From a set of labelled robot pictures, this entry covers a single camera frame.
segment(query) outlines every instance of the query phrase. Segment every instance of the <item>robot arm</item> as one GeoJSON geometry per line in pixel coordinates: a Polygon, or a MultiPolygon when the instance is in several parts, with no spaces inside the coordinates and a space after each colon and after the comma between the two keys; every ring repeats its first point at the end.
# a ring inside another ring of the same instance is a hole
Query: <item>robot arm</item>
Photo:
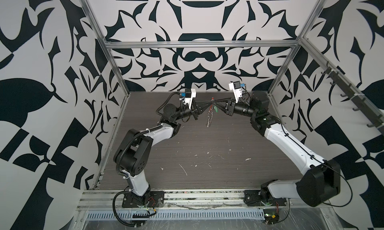
{"type": "MultiPolygon", "coordinates": [[[[236,90],[238,91],[235,86],[240,86],[240,83],[233,83],[233,85],[235,93],[236,90]]],[[[121,172],[133,188],[132,192],[137,195],[138,202],[141,202],[142,205],[147,202],[146,193],[150,191],[143,169],[147,163],[151,146],[176,135],[181,126],[180,123],[176,122],[177,120],[190,116],[198,119],[198,115],[212,104],[230,116],[236,113],[250,117],[252,127],[278,146],[303,175],[300,180],[272,180],[263,184],[261,190],[263,199],[299,198],[306,204],[315,207],[340,193],[340,176],[337,175],[340,173],[338,163],[334,160],[325,161],[290,135],[281,125],[280,120],[268,112],[269,98],[265,92],[254,91],[250,96],[249,103],[238,101],[238,98],[241,97],[239,93],[235,93],[237,99],[225,98],[195,102],[193,99],[194,91],[186,90],[185,92],[188,96],[180,94],[180,107],[167,104],[167,101],[162,105],[164,106],[163,113],[156,130],[143,134],[133,142],[132,147],[138,146],[137,150],[128,146],[126,154],[121,154],[122,150],[127,148],[128,141],[139,133],[139,131],[132,129],[127,133],[115,154],[115,162],[118,158],[122,158],[119,166],[121,172]]]]}

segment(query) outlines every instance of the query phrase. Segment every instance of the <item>patterned wallpaper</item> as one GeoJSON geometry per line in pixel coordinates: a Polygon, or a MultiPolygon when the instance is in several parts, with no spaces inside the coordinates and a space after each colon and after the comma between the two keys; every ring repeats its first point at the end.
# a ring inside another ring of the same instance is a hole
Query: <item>patterned wallpaper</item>
{"type": "MultiPolygon", "coordinates": [[[[317,0],[89,0],[107,41],[292,40],[317,0]]],[[[114,50],[130,91],[268,90],[285,48],[114,50]]]]}
{"type": "Polygon", "coordinates": [[[1,229],[67,229],[124,93],[78,0],[0,0],[1,229]]]}
{"type": "MultiPolygon", "coordinates": [[[[328,0],[309,33],[309,40],[380,109],[383,83],[384,0],[328,0]]],[[[288,129],[326,159],[334,158],[353,189],[352,202],[335,207],[344,227],[370,230],[384,227],[384,136],[368,128],[369,120],[304,49],[290,64],[274,92],[288,129]]],[[[334,205],[351,193],[342,180],[334,205]]]]}
{"type": "Polygon", "coordinates": [[[130,91],[226,91],[240,80],[247,90],[268,90],[288,47],[115,49],[130,91]]]}

